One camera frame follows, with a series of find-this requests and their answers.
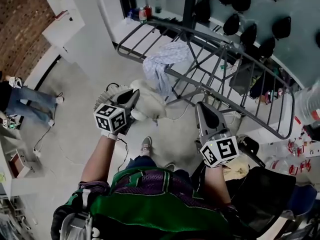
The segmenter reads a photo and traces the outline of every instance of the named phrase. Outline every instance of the towel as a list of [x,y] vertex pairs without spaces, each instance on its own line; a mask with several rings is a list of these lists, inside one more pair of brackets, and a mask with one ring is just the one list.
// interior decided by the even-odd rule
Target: towel
[[189,55],[189,47],[183,42],[170,42],[160,47],[160,51],[145,58],[143,70],[148,80],[155,80],[156,89],[162,96],[169,96],[172,87],[165,68],[167,65],[183,62]]

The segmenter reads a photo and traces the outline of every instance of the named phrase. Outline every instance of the white cloth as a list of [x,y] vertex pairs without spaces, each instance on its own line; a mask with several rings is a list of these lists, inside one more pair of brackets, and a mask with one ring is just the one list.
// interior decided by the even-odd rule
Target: white cloth
[[189,55],[189,47],[183,42],[170,42],[160,47],[160,51],[143,61],[143,70],[148,80],[156,81],[156,89],[162,96],[169,96],[172,87],[165,73],[166,65],[183,62]]
[[146,81],[142,79],[134,80],[130,87],[133,88],[133,91],[140,91],[140,97],[134,107],[137,111],[153,120],[167,117],[166,102]]

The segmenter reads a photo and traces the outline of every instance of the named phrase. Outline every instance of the shelf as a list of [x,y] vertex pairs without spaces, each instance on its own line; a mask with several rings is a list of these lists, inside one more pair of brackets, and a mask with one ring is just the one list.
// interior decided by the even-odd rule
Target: shelf
[[64,45],[85,25],[79,12],[75,9],[69,11],[69,15],[63,16],[60,20],[55,20],[48,26],[42,34],[52,44],[59,48]]

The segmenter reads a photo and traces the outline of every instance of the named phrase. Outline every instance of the plastic bottle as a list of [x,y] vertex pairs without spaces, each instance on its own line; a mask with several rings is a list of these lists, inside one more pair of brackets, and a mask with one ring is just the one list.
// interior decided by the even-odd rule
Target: plastic bottle
[[141,7],[140,10],[139,10],[139,20],[140,20],[141,24],[147,22],[146,10],[143,7]]
[[129,13],[128,13],[128,15],[127,15],[127,17],[125,18],[125,24],[130,24],[131,22],[133,22],[134,20],[132,19],[132,15],[133,15],[133,13],[132,13],[132,10],[130,10],[129,11]]
[[312,87],[304,88],[294,94],[294,114],[302,125],[307,126],[320,121],[320,81]]

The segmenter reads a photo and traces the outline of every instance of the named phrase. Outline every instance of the blue cloth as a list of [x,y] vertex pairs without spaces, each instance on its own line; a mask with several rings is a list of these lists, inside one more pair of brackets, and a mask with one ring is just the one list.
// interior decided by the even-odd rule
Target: blue cloth
[[142,67],[146,79],[155,80],[156,89],[162,96],[172,94],[172,86],[165,73],[167,65],[183,62],[189,55],[189,47],[183,42],[170,42],[160,47],[160,51],[148,56]]
[[[132,169],[138,167],[157,167],[156,163],[150,156],[147,155],[139,155],[134,160],[130,158],[130,161],[125,169]],[[185,170],[179,169],[174,172],[175,175],[178,175],[180,178],[183,178],[188,183],[191,184],[191,179],[189,173]]]
[[56,97],[40,91],[29,89],[25,86],[21,89],[13,88],[8,106],[5,110],[8,115],[17,114],[33,120],[40,120],[45,123],[50,121],[51,116],[48,113],[42,112],[32,106],[27,106],[21,103],[20,100],[37,102],[48,109],[54,109],[56,105]]
[[295,185],[291,198],[286,205],[286,210],[291,210],[295,217],[310,212],[314,206],[317,193],[312,185]]

